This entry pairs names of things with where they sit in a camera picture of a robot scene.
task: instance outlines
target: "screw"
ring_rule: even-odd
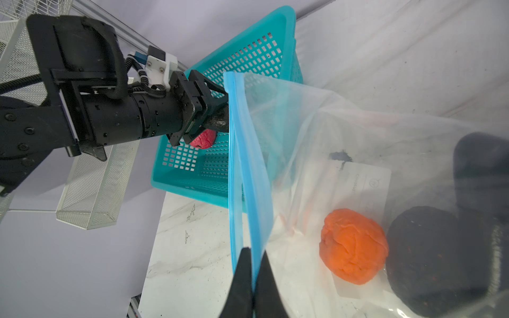
[[[5,114],[5,117],[4,117],[4,118],[5,118],[6,120],[10,121],[10,122],[13,122],[13,121],[15,121],[15,120],[16,120],[16,115],[9,113],[9,114]]]
[[[30,158],[23,158],[21,160],[21,164],[25,167],[30,167],[30,166],[33,166],[35,163],[35,161],[33,159],[30,159]]]
[[[30,149],[30,147],[25,143],[20,143],[18,145],[18,149],[20,149],[21,151],[27,151],[28,149]]]
[[[35,133],[35,129],[32,127],[26,127],[25,128],[25,134],[27,135],[33,135]]]

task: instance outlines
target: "transparent plastic bag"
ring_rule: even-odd
[[[233,268],[244,211],[253,286],[266,249],[291,317],[465,315],[509,288],[503,126],[363,111],[336,93],[250,73],[224,79]],[[324,265],[324,219],[344,208],[390,235],[389,275],[355,285]]]

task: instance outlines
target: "teal basket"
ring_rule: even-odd
[[[295,11],[274,10],[212,54],[189,68],[223,86],[223,73],[252,72],[302,83],[295,54]],[[218,133],[211,148],[199,150],[181,142],[172,147],[162,136],[152,170],[152,186],[199,201],[228,207],[228,140]]]

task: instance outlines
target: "marble table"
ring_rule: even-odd
[[[297,21],[304,83],[368,110],[509,118],[509,2],[336,0]],[[143,318],[216,317],[232,279],[228,211],[168,193]],[[339,317],[365,317],[345,299]]]

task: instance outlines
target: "orange ball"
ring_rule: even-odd
[[[382,227],[349,209],[332,211],[325,218],[320,258],[339,278],[362,285],[381,270],[389,255]]]

